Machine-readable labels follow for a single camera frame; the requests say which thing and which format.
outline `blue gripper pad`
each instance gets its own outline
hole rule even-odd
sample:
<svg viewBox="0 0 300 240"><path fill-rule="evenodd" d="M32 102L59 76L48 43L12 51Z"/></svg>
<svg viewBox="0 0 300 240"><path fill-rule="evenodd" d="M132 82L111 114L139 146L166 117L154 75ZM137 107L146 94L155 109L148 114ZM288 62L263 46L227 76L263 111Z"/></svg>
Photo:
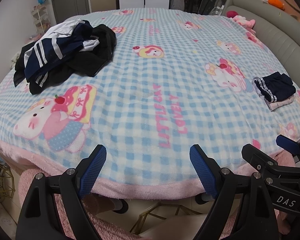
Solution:
<svg viewBox="0 0 300 240"><path fill-rule="evenodd" d="M213 175L212 171L209 169L208 165L203 160L200 153L198 152L197 147L200 148L199 145L191 146L190 161L191 161L195 171L197 172L198 177L199 177L206 193L208 195L211 195L213 198L216 198L219 194L219 192L217 190L216 178Z"/></svg>
<svg viewBox="0 0 300 240"><path fill-rule="evenodd" d="M103 164L105 164L106 155L107 155L106 148L103 145L98 145L88 158L83 159L83 160L89 160L89 158L91 158L89 160L90 161L89 166L85 171L83 171L83 174L79 176L80 187L79 187L78 196L80 199L82 199L85 195L91 192L92 187L96 182L96 179L99 176L99 173L103 167Z"/></svg>
<svg viewBox="0 0 300 240"><path fill-rule="evenodd" d="M279 147L285 149L286 151L290 152L293 155L300 154L300 145L298 142L295 142L283 135L278 135L275 142Z"/></svg>

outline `pink blanket trim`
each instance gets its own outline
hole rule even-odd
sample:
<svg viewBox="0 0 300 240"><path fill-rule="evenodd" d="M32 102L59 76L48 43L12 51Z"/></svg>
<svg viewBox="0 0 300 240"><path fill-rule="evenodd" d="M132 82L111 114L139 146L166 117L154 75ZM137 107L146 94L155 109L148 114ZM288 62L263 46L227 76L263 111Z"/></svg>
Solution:
<svg viewBox="0 0 300 240"><path fill-rule="evenodd" d="M279 153L290 154L287 151L279 151L270 154L274 158ZM66 168L52 160L10 145L0 140L0 153L5 157L21 165L36 165L46 173L54 176L62 174ZM236 174L250 176L256 170L248 163L234 171ZM92 188L92 192L111 198L123 199L181 199L204 192L199 179L189 179L176 183L162 184L157 186L127 185L98 178Z"/></svg>

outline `metal pin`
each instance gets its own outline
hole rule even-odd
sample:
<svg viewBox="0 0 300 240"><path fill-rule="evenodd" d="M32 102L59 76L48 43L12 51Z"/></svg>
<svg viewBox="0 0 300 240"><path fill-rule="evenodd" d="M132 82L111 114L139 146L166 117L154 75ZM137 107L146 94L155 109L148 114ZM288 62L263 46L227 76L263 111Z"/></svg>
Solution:
<svg viewBox="0 0 300 240"><path fill-rule="evenodd" d="M221 172L224 174L224 175L227 175L230 173L230 170L228 168L222 168L221 169Z"/></svg>
<svg viewBox="0 0 300 240"><path fill-rule="evenodd" d="M41 179L43 177L43 174L42 173L38 173L36 174L35 178L36 179Z"/></svg>
<svg viewBox="0 0 300 240"><path fill-rule="evenodd" d="M261 174L260 174L259 172L253 173L253 176L254 176L256 179L260 179L260 178L261 178Z"/></svg>
<svg viewBox="0 0 300 240"><path fill-rule="evenodd" d="M269 184L272 184L272 183L273 183L273 179L271 179L271 178L266 178L266 182L268 182Z"/></svg>
<svg viewBox="0 0 300 240"><path fill-rule="evenodd" d="M72 174L74 174L75 173L75 169L74 168L69 168L69 169L67 169L67 174L68 175L72 175Z"/></svg>

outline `red plush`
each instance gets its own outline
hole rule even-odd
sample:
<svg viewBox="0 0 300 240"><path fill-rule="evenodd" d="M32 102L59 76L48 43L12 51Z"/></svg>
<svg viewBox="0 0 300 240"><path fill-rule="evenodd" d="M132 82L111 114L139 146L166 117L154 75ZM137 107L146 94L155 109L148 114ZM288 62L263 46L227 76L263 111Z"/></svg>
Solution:
<svg viewBox="0 0 300 240"><path fill-rule="evenodd" d="M239 14L236 11L228 11L226 15L228 18L233 18Z"/></svg>

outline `gray leather headboard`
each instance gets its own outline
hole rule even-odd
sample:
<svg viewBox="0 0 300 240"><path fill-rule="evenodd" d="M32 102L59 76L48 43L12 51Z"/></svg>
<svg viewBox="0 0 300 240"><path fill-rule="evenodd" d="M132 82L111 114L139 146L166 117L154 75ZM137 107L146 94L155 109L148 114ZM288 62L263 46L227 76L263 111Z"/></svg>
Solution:
<svg viewBox="0 0 300 240"><path fill-rule="evenodd" d="M227 11L256 20L253 29L257 38L273 52L300 87L300 23L261 0L227 0L222 15Z"/></svg>

